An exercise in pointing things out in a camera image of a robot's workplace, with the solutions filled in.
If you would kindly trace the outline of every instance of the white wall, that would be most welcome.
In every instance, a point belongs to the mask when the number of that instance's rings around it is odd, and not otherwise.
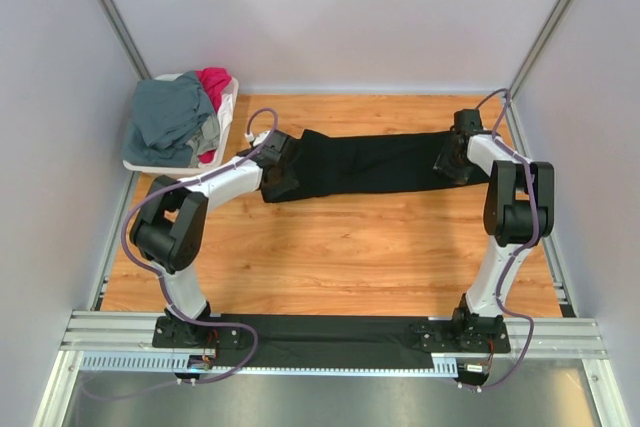
[[[0,0],[2,425],[31,425],[125,173],[133,71],[96,0]]]
[[[485,91],[556,0],[115,0],[153,74],[229,68],[245,91]]]
[[[598,319],[640,425],[640,9],[575,0],[516,99],[534,157],[556,167],[555,232],[581,315]]]

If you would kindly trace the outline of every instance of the black cloth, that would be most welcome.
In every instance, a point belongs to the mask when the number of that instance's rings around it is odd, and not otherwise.
[[[327,137],[305,130],[292,163],[299,187],[265,202],[324,197],[333,194],[383,194],[457,187],[433,170],[451,133]],[[476,167],[467,185],[488,182]]]

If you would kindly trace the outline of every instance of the wooden table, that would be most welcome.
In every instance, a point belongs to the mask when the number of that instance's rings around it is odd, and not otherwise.
[[[331,136],[448,129],[476,96],[240,96],[227,158],[247,147],[242,135],[260,107],[280,114],[279,128]],[[491,127],[497,100],[482,108]],[[254,130],[266,130],[268,114]],[[506,125],[501,132],[508,138]],[[147,192],[141,177],[135,194]],[[216,312],[268,314],[450,315],[484,256],[486,185],[434,192],[336,195],[265,204],[237,198],[207,218],[197,272]],[[541,246],[522,266],[507,305],[537,317],[560,310]],[[154,276],[118,252],[103,310],[160,311]]]

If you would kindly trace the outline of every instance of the gray floor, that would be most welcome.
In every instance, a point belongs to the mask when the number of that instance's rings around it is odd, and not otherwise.
[[[496,360],[495,377],[508,366]],[[102,373],[81,381],[94,394],[113,396],[171,378]],[[482,394],[458,390],[443,379],[237,375],[220,384],[170,387],[132,400],[99,402],[77,393],[73,400],[65,421],[69,427],[600,425],[578,361],[527,361],[503,387]]]

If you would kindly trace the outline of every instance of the gray cloth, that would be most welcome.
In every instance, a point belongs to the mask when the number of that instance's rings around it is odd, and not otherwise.
[[[187,141],[187,145],[193,149],[193,157],[189,167],[197,167],[200,162],[199,155],[217,149],[220,145],[220,122],[218,117],[215,115],[207,117],[205,123]]]
[[[173,81],[141,80],[132,99],[122,158],[134,165],[187,167],[194,154],[187,142],[212,116],[217,122],[195,72]]]
[[[213,105],[194,71],[171,82],[141,80],[133,94],[133,124],[156,149],[183,146],[211,115]]]

